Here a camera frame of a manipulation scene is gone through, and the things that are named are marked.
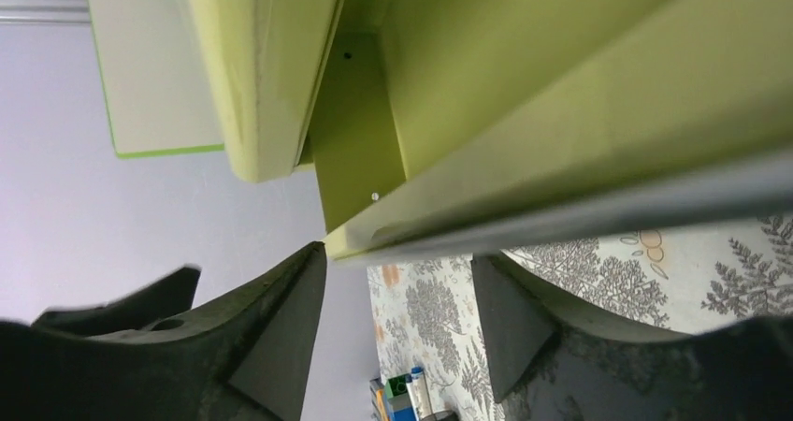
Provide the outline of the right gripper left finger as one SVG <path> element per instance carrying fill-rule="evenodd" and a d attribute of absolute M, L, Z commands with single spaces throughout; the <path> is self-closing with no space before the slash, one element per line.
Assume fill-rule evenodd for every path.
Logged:
<path fill-rule="evenodd" d="M 307 244 L 195 305 L 185 266 L 111 302 L 1 324 L 5 420 L 297 420 L 326 254 Z"/>

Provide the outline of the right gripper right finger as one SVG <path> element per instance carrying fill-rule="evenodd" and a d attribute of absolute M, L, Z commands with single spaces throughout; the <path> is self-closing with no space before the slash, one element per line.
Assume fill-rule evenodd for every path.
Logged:
<path fill-rule="evenodd" d="M 504 254 L 471 262 L 494 400 L 509 420 L 788 420 L 792 320 L 689 335 L 606 311 Z"/>

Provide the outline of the white perforated board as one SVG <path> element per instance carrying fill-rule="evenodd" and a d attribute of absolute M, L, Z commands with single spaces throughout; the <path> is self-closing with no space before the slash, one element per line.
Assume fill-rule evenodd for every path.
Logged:
<path fill-rule="evenodd" d="M 180 0 L 87 0 L 119 152 L 223 144 Z"/>

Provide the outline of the yellow-green drawer cabinet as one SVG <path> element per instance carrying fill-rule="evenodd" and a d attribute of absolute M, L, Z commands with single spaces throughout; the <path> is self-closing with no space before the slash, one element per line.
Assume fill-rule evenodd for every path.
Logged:
<path fill-rule="evenodd" d="M 792 0 L 181 0 L 234 172 L 337 260 L 792 207 Z"/>

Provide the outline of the green clip file folder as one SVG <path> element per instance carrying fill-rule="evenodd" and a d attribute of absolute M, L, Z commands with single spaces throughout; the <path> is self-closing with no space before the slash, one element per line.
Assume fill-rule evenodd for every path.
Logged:
<path fill-rule="evenodd" d="M 110 112 L 110 104 L 108 102 L 108 93 L 107 93 L 107 86 L 105 80 L 105 74 L 102 66 L 102 61 L 100 59 L 99 54 L 99 44 L 96 40 L 95 31 L 92 31 L 92 42 L 94 44 L 94 56 L 96 57 L 98 73 L 101 81 L 102 86 L 102 93 L 104 98 L 104 104 L 106 109 L 106 116 L 108 121 L 108 132 L 110 137 L 110 144 L 113 150 L 114 155 L 121 160 L 130 160 L 130 159 L 141 159 L 141 158 L 153 158 L 153 157 L 163 157 L 163 156 L 176 156 L 176 155 L 185 155 L 185 154 L 196 154 L 196 153 L 205 153 L 205 152 L 222 152 L 224 150 L 224 145 L 221 144 L 211 144 L 211 145 L 199 145 L 194 147 L 183 147 L 183 148 L 173 148 L 173 149 L 161 149 L 161 150 L 151 150 L 151 151 L 143 151 L 143 152 L 119 152 L 118 147 L 116 145 L 116 139 L 114 134 L 114 128 L 112 123 L 112 117 Z"/>

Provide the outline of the floral table mat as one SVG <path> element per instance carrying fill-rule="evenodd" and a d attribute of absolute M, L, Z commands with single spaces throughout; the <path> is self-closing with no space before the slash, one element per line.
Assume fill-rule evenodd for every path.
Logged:
<path fill-rule="evenodd" d="M 632 231 L 504 250 L 601 309 L 698 335 L 759 316 L 792 320 L 792 218 Z M 434 412 L 509 420 L 494 400 L 472 277 L 477 255 L 368 269 L 380 379 L 425 371 Z"/>

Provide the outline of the white blue marker pen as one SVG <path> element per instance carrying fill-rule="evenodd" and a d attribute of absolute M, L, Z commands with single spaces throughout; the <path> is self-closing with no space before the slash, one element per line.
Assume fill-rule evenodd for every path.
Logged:
<path fill-rule="evenodd" d="M 411 369 L 411 382 L 413 389 L 413 407 L 417 413 L 418 420 L 424 420 L 433 414 L 431 399 L 429 397 L 425 371 L 422 367 L 416 366 Z"/>

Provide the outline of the blue block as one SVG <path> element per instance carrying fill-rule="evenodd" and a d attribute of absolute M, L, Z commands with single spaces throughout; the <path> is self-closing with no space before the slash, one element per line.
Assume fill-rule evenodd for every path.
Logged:
<path fill-rule="evenodd" d="M 389 421 L 415 421 L 415 411 L 408 394 L 402 394 L 385 401 Z"/>

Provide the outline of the green small block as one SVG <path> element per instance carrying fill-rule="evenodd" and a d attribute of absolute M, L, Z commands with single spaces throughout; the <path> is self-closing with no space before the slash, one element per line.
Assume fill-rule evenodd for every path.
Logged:
<path fill-rule="evenodd" d="M 410 394 L 412 377 L 409 373 L 400 374 L 385 380 L 383 384 L 386 399 L 400 398 Z"/>

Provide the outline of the aluminium rail frame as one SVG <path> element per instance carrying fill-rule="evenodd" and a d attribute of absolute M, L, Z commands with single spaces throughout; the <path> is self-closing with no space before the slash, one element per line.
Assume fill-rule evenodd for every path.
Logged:
<path fill-rule="evenodd" d="M 1 23 L 90 24 L 86 0 L 1 0 Z"/>

